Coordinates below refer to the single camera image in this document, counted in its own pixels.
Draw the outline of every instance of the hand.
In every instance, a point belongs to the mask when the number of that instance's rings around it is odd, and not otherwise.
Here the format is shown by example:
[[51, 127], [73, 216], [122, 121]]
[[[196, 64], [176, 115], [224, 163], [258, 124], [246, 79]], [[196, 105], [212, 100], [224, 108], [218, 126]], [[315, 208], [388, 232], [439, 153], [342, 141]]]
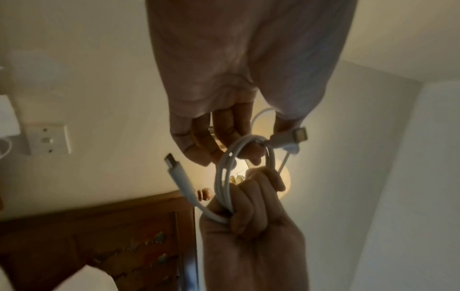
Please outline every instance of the hand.
[[[276, 109], [275, 132], [298, 127], [321, 100], [356, 0], [148, 0], [150, 37], [168, 94], [170, 131], [195, 163], [217, 163], [251, 133], [259, 88]], [[259, 164], [249, 144], [239, 157]]]
[[[276, 194], [284, 189], [275, 170], [259, 168], [230, 185], [230, 225], [201, 216], [207, 290], [308, 290], [304, 238]], [[228, 214], [216, 199], [208, 207]]]

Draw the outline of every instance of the wall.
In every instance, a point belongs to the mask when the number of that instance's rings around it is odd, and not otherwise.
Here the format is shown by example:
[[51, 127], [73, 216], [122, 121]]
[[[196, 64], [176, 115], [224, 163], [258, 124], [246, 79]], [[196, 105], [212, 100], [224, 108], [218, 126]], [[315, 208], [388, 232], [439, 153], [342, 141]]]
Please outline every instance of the wall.
[[460, 290], [460, 81], [426, 85], [352, 291]]
[[[212, 185], [212, 166], [185, 160], [169, 137], [141, 2], [2, 0], [0, 43], [21, 121], [65, 123], [73, 147], [31, 157], [15, 139], [0, 161], [1, 219], [175, 190], [162, 160], [169, 152], [197, 188]], [[310, 140], [288, 161], [283, 204], [306, 235], [313, 290], [348, 289], [419, 88], [340, 62], [306, 119]], [[265, 107], [259, 96], [254, 111]], [[265, 116], [254, 132], [269, 135], [272, 125]]]

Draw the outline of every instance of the wall switch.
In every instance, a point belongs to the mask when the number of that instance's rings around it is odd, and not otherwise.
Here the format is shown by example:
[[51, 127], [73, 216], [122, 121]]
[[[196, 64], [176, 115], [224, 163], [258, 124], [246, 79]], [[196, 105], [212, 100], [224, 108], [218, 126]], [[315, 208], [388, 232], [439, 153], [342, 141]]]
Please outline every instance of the wall switch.
[[24, 131], [31, 155], [71, 153], [66, 125], [28, 124]]

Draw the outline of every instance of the wooden headboard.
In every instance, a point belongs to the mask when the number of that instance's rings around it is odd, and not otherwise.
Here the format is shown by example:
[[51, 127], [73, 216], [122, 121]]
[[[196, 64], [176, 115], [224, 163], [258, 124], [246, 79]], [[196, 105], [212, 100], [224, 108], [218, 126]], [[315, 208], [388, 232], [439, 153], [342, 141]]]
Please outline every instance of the wooden headboard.
[[195, 291], [194, 208], [178, 191], [0, 223], [0, 265], [16, 291], [51, 291], [85, 264], [119, 291]]

